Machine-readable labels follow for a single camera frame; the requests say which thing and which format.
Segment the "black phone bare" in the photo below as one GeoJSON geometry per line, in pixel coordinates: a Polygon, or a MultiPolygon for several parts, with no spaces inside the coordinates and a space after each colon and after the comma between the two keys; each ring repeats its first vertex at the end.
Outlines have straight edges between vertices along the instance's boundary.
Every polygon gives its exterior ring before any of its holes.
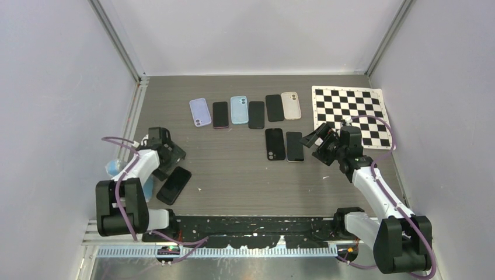
{"type": "Polygon", "coordinates": [[[191,177],[190,171],[176,167],[157,192],[157,199],[166,205],[173,205],[191,177]]]}

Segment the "black smartphone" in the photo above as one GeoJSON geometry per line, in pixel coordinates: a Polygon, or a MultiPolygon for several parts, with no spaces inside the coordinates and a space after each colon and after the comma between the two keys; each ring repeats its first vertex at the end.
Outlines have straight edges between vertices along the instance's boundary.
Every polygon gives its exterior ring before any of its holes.
{"type": "Polygon", "coordinates": [[[280,94],[266,96],[267,118],[270,122],[284,120],[283,103],[280,94]]]}

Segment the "black phone case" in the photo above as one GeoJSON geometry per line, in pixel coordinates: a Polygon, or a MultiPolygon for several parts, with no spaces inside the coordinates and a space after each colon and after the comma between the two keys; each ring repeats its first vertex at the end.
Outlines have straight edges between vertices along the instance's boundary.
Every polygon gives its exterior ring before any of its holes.
{"type": "Polygon", "coordinates": [[[281,128],[265,130],[266,153],[270,161],[286,160],[284,134],[281,128]]]}

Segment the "beige phone case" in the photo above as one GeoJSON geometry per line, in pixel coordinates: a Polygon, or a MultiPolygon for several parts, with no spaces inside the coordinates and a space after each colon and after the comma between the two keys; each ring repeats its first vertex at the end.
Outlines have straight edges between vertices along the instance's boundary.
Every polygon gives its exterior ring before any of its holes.
{"type": "Polygon", "coordinates": [[[299,120],[302,117],[297,92],[283,92],[281,100],[286,120],[299,120]]]}

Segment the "light-blue phone case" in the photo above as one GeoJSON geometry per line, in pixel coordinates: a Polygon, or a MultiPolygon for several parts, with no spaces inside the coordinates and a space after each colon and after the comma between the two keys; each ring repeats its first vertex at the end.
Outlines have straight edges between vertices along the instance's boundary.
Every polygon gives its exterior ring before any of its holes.
{"type": "Polygon", "coordinates": [[[231,105],[231,121],[232,124],[247,124],[249,122],[248,101],[246,96],[232,96],[230,99],[231,105]]]}

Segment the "lilac phone case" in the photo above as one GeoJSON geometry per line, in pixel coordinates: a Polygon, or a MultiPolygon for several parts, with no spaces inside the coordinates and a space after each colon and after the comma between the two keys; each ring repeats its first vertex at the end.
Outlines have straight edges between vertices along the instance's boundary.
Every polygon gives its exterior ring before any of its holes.
{"type": "Polygon", "coordinates": [[[205,98],[189,101],[191,115],[196,127],[203,127],[212,123],[211,114],[205,98]]]}

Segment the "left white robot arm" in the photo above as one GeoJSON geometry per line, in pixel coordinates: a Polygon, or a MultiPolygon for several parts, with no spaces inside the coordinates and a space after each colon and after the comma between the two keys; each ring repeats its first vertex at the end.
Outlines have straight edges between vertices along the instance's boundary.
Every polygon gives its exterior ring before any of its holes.
{"type": "Polygon", "coordinates": [[[95,187],[98,233],[103,237],[131,235],[136,240],[138,234],[156,230],[164,241],[173,241],[179,234],[178,224],[170,220],[170,211],[148,208],[143,186],[152,176],[168,179],[170,170],[185,159],[185,151],[164,127],[149,128],[141,142],[116,136],[102,140],[128,149],[133,156],[122,171],[95,187]]]}

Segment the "phone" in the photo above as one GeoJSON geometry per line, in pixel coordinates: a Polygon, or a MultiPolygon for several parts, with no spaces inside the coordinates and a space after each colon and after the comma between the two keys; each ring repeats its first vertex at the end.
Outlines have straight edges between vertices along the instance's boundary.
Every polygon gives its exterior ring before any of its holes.
{"type": "Polygon", "coordinates": [[[212,111],[213,111],[213,120],[212,120],[213,127],[215,129],[228,128],[229,127],[228,102],[227,101],[213,102],[212,111]]]}
{"type": "Polygon", "coordinates": [[[263,129],[265,125],[265,103],[263,101],[250,101],[248,127],[250,129],[263,129]]]}
{"type": "Polygon", "coordinates": [[[287,146],[287,161],[288,162],[303,162],[304,161],[304,148],[300,143],[302,139],[301,132],[286,132],[286,146],[287,146]]]}

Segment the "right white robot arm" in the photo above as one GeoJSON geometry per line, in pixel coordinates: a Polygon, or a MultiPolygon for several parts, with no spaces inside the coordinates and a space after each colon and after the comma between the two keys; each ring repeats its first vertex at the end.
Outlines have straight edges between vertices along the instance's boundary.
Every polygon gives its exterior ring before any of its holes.
{"type": "Polygon", "coordinates": [[[300,143],[310,148],[318,139],[322,142],[313,157],[327,166],[338,162],[340,171],[364,195],[377,216],[373,220],[361,209],[339,208],[334,234],[344,240],[353,235],[363,241],[372,249],[375,266],[383,274],[410,273],[419,278],[422,271],[428,272],[423,279],[432,278],[437,270],[431,246],[432,224],[391,191],[376,161],[364,155],[361,130],[352,125],[334,130],[324,123],[300,143]]]}

